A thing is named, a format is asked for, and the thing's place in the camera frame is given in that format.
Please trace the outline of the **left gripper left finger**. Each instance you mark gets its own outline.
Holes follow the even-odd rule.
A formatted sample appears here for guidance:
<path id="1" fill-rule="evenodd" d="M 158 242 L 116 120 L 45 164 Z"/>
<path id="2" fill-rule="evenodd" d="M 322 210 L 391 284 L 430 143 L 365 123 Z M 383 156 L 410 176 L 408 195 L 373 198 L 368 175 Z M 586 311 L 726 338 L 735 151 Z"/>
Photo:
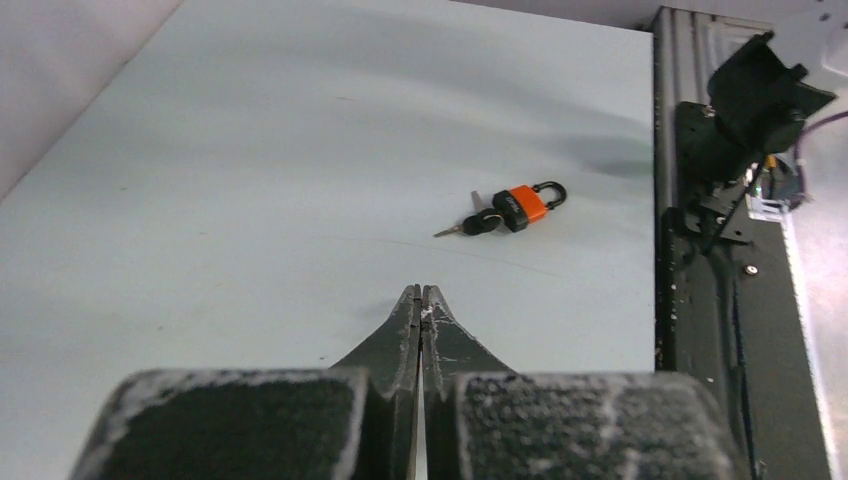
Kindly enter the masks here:
<path id="1" fill-rule="evenodd" d="M 422 289 L 321 369 L 155 369 L 101 409 L 74 479 L 412 479 Z"/>

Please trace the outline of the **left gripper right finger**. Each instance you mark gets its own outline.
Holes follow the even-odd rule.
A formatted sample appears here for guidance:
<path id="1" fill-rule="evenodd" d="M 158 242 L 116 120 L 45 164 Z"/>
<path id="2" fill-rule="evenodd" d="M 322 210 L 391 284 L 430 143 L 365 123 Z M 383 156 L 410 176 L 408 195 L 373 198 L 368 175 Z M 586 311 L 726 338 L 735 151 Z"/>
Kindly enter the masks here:
<path id="1" fill-rule="evenodd" d="M 518 373 L 421 297 L 432 479 L 741 479 L 746 465 L 703 385 L 678 373 Z"/>

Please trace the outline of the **orange black padlock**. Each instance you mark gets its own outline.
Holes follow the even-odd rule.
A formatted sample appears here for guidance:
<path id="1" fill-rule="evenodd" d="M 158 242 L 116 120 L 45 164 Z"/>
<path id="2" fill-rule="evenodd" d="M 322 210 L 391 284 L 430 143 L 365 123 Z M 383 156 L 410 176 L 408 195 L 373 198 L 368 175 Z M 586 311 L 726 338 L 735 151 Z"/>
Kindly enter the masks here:
<path id="1" fill-rule="evenodd" d="M 551 190 L 555 198 L 545 201 L 541 193 Z M 543 219 L 550 211 L 566 202 L 567 189 L 555 181 L 534 185 L 520 185 L 497 192 L 492 198 L 492 207 L 501 215 L 506 228 L 517 233 Z"/>

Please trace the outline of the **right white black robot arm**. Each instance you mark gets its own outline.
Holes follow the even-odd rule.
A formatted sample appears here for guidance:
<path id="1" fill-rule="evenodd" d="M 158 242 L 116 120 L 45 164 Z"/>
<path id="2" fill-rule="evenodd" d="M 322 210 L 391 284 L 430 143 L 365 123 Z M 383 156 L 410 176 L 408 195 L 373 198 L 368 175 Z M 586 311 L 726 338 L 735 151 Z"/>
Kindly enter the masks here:
<path id="1" fill-rule="evenodd" d="M 749 39 L 709 78 L 706 104 L 675 109 L 675 143 L 684 215 L 698 219 L 701 252 L 723 241 L 745 242 L 731 229 L 749 192 L 740 181 L 801 137 L 806 120 L 836 99 L 811 86 L 801 63 L 784 64 L 769 43 L 774 31 Z"/>

